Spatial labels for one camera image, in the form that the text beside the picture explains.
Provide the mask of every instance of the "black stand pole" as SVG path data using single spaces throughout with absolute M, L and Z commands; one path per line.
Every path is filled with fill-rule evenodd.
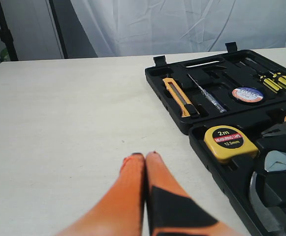
M 11 35 L 9 28 L 7 27 L 7 22 L 5 19 L 3 8 L 1 7 L 1 3 L 0 3 L 0 39 L 6 45 L 10 60 L 17 61 L 18 57 L 13 43 L 14 39 L 13 36 Z

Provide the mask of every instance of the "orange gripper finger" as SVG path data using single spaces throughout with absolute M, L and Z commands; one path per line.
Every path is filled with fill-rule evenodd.
M 161 156 L 146 156 L 147 211 L 152 236 L 239 236 L 200 208 L 178 184 Z
M 84 216 L 58 236 L 140 236 L 145 160 L 140 153 L 123 161 L 116 182 Z

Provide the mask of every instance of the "tape measure label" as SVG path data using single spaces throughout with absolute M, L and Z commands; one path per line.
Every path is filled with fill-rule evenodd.
M 243 145 L 243 137 L 233 129 L 220 128 L 213 132 L 214 141 L 223 148 L 239 148 Z
M 241 87 L 241 88 L 235 88 L 232 91 L 232 95 L 244 102 L 259 102 L 263 99 L 263 94 L 254 89 L 254 88 L 248 88 L 248 87 Z

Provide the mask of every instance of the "tool case lid latch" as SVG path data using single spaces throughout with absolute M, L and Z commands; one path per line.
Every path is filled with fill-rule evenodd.
M 156 66 L 167 65 L 165 56 L 154 57 L 154 62 Z
M 225 43 L 225 45 L 229 53 L 234 53 L 238 51 L 236 42 Z

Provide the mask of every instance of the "tape measure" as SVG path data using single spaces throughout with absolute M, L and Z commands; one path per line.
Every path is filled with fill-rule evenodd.
M 204 136 L 204 142 L 220 163 L 226 164 L 239 154 L 249 154 L 256 157 L 257 147 L 242 133 L 227 125 L 209 128 Z

